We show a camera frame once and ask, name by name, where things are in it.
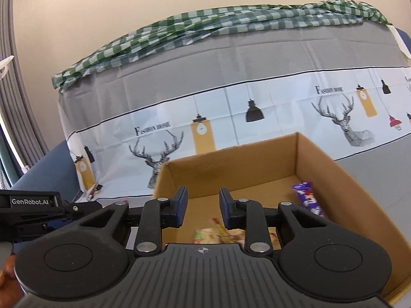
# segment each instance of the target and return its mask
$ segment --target circular pad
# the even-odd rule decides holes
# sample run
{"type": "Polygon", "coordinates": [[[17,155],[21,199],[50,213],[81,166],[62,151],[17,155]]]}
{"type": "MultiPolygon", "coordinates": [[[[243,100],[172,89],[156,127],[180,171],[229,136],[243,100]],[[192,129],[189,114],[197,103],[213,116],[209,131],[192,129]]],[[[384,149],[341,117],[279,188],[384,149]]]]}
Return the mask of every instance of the circular pad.
{"type": "Polygon", "coordinates": [[[342,244],[328,244],[317,249],[315,260],[327,270],[348,272],[355,270],[361,265],[362,256],[352,247],[342,244]]]}
{"type": "Polygon", "coordinates": [[[115,284],[129,263],[126,250],[96,228],[56,230],[17,255],[16,276],[25,292],[51,300],[74,300],[115,284]]]}
{"type": "Polygon", "coordinates": [[[44,262],[56,271],[75,271],[91,262],[93,253],[80,244],[62,244],[51,248],[44,256],[44,262]]]}

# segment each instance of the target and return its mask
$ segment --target cardboard box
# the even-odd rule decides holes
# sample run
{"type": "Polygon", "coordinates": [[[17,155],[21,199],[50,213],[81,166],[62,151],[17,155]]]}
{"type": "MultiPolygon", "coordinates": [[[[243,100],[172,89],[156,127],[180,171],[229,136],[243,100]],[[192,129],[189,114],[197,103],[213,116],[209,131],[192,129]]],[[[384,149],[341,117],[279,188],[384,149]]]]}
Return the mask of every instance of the cardboard box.
{"type": "Polygon", "coordinates": [[[383,298],[394,304],[411,288],[411,248],[400,231],[364,189],[335,161],[300,133],[182,158],[166,163],[155,198],[188,189],[183,226],[163,230],[163,243],[191,243],[196,228],[220,218],[222,187],[234,199],[249,198],[264,207],[298,203],[291,186],[310,181],[326,217],[377,242],[390,255],[393,270],[383,298]]]}

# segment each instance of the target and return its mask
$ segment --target deer head illustration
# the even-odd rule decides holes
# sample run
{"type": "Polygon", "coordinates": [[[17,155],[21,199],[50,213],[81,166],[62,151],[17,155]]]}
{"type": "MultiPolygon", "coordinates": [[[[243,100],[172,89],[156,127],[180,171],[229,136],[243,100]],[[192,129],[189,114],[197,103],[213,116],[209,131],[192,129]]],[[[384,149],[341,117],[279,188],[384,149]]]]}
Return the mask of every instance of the deer head illustration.
{"type": "Polygon", "coordinates": [[[167,162],[168,160],[170,160],[169,155],[171,153],[173,153],[174,151],[176,151],[180,148],[180,145],[182,143],[182,139],[184,137],[184,132],[181,132],[180,140],[178,140],[177,137],[174,134],[172,134],[168,130],[166,130],[166,131],[173,137],[173,144],[171,144],[171,146],[169,146],[164,141],[165,150],[163,150],[160,153],[160,159],[158,161],[154,161],[153,158],[151,157],[151,155],[147,154],[145,152],[145,146],[143,146],[142,151],[138,150],[138,143],[140,142],[140,138],[137,139],[136,144],[134,145],[134,149],[131,149],[131,146],[129,145],[129,150],[134,156],[145,159],[146,165],[153,168],[153,173],[152,173],[152,175],[150,177],[150,180],[148,182],[148,185],[147,185],[147,187],[150,188],[150,189],[154,189],[155,184],[157,182],[157,176],[158,176],[158,173],[160,172],[160,169],[161,169],[162,165],[165,162],[167,162]]]}
{"type": "Polygon", "coordinates": [[[324,110],[322,107],[322,99],[323,96],[320,97],[318,101],[318,108],[314,105],[314,103],[311,103],[313,108],[323,117],[326,118],[331,118],[332,122],[338,126],[341,127],[342,131],[344,132],[345,138],[348,140],[351,146],[354,147],[361,147],[365,146],[366,144],[369,144],[374,141],[373,134],[369,130],[364,130],[361,132],[356,132],[353,131],[349,125],[351,116],[349,116],[349,113],[354,109],[354,97],[351,97],[351,101],[349,98],[345,95],[342,94],[345,99],[347,100],[348,104],[347,106],[342,103],[342,107],[344,108],[342,112],[342,118],[338,119],[337,115],[333,112],[330,112],[330,108],[327,105],[327,109],[324,110]]]}

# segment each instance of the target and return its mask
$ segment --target ridged black surface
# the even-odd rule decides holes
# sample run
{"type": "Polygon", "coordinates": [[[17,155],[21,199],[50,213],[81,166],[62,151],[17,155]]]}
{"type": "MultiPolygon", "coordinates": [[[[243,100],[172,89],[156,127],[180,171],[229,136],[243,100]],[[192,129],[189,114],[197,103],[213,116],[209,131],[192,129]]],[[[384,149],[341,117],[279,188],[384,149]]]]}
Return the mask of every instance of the ridged black surface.
{"type": "Polygon", "coordinates": [[[237,244],[170,244],[161,255],[137,259],[117,285],[94,297],[56,302],[29,294],[16,305],[16,308],[71,307],[386,308],[389,305],[377,297],[357,303],[329,303],[308,297],[289,286],[270,260],[248,256],[237,244]]]}

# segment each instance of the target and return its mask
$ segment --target purple candy wrapper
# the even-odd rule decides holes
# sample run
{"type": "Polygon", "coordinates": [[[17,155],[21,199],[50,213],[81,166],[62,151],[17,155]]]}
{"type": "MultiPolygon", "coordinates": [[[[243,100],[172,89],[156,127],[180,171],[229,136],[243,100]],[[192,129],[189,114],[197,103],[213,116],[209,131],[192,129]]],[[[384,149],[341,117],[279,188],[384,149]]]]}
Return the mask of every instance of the purple candy wrapper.
{"type": "Polygon", "coordinates": [[[312,193],[310,182],[299,183],[293,185],[292,188],[297,194],[299,200],[302,202],[305,209],[318,216],[324,216],[320,205],[318,205],[317,203],[317,199],[315,199],[314,197],[314,193],[312,193]]]}

